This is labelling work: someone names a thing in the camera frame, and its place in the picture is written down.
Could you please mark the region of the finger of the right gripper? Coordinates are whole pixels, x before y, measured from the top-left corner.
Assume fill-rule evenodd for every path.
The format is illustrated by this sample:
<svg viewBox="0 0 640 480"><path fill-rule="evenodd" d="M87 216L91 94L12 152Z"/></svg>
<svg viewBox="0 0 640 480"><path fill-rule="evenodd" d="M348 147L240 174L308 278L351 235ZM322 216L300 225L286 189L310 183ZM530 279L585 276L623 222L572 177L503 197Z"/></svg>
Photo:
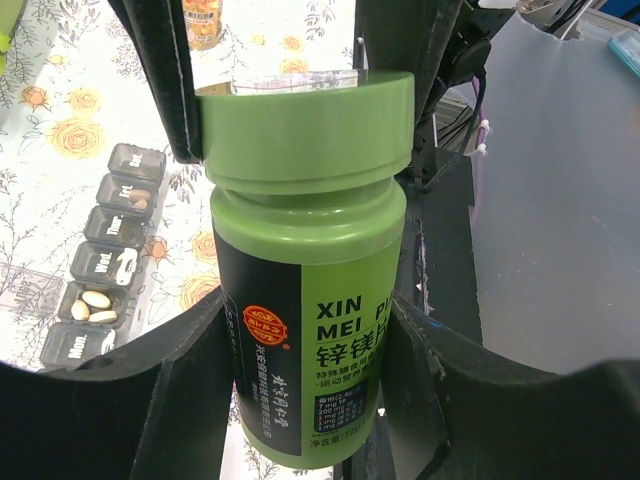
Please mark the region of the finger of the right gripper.
<svg viewBox="0 0 640 480"><path fill-rule="evenodd" d="M203 160L202 129L180 0L110 0L145 73L174 158Z"/></svg>
<svg viewBox="0 0 640 480"><path fill-rule="evenodd" d="M415 118L427 110L436 76L458 27L462 0L361 0L356 24L369 67L414 76Z"/></svg>

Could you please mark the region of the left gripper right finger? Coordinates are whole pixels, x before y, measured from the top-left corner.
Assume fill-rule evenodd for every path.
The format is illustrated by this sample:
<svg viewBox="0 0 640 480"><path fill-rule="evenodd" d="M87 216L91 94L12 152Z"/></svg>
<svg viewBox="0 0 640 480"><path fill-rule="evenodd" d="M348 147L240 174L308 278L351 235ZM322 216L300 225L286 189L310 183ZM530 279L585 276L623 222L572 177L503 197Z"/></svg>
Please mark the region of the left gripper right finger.
<svg viewBox="0 0 640 480"><path fill-rule="evenodd" d="M400 479L635 479L639 364L557 375L391 301L382 389Z"/></svg>

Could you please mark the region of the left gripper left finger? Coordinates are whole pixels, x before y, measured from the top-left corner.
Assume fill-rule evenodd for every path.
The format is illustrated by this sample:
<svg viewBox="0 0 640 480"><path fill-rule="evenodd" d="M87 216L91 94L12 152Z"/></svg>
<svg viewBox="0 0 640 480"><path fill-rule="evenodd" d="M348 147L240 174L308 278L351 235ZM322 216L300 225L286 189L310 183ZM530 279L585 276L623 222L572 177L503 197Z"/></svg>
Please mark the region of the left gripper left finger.
<svg viewBox="0 0 640 480"><path fill-rule="evenodd" d="M233 368L220 290L74 370L1 368L5 479L215 479Z"/></svg>

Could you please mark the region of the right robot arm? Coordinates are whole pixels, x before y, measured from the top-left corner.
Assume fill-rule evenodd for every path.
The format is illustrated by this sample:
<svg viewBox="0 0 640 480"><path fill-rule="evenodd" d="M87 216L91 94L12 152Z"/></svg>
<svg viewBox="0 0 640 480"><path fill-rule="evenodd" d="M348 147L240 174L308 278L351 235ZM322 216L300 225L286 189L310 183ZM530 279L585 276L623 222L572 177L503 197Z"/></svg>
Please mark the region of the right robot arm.
<svg viewBox="0 0 640 480"><path fill-rule="evenodd" d="M481 104L443 130L437 104L471 83L486 92L490 43L515 3L359 1L347 70L194 85L187 7L115 1L175 159L202 164L220 193L272 198L331 194L397 176L429 195L485 149Z"/></svg>

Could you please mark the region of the green pill bottle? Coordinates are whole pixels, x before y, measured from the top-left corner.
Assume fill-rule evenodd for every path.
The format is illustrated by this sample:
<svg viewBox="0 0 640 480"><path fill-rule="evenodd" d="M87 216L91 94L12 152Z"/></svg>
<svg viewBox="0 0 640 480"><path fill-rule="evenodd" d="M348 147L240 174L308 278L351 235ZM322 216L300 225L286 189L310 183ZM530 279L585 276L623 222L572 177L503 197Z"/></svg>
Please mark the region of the green pill bottle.
<svg viewBox="0 0 640 480"><path fill-rule="evenodd" d="M320 469L369 434L406 198L391 179L324 194L211 196L244 432Z"/></svg>

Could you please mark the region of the green bottle cap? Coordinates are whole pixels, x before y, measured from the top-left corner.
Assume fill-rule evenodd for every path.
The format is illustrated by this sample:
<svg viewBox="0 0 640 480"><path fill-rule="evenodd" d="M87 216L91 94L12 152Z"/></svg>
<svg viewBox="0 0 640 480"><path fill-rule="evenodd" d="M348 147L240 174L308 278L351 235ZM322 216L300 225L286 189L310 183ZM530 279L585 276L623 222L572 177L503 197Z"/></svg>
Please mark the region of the green bottle cap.
<svg viewBox="0 0 640 480"><path fill-rule="evenodd" d="M202 87L204 167L240 193L299 195L388 179L410 161L414 77L330 70Z"/></svg>

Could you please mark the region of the grey weekly pill organizer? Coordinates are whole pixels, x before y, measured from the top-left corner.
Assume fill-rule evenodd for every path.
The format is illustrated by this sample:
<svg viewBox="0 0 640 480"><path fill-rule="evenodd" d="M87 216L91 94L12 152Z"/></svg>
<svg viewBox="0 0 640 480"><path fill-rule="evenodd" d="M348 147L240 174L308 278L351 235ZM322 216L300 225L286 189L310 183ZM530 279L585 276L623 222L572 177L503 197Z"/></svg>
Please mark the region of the grey weekly pill organizer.
<svg viewBox="0 0 640 480"><path fill-rule="evenodd" d="M167 153L118 143L96 187L74 187L24 225L24 193L1 214L1 358L69 368L113 348L135 310Z"/></svg>

